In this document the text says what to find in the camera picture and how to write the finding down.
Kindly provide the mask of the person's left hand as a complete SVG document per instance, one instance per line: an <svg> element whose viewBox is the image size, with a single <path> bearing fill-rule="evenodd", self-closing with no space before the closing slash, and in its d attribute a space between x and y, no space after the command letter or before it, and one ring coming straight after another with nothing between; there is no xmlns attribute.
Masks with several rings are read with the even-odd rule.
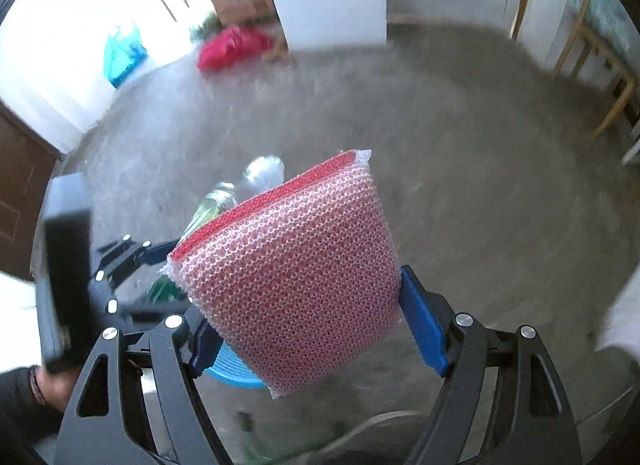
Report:
<svg viewBox="0 0 640 465"><path fill-rule="evenodd" d="M63 412L70 401L79 374L79 367L51 374L45 367L37 365L32 368L30 379L32 394L39 404Z"/></svg>

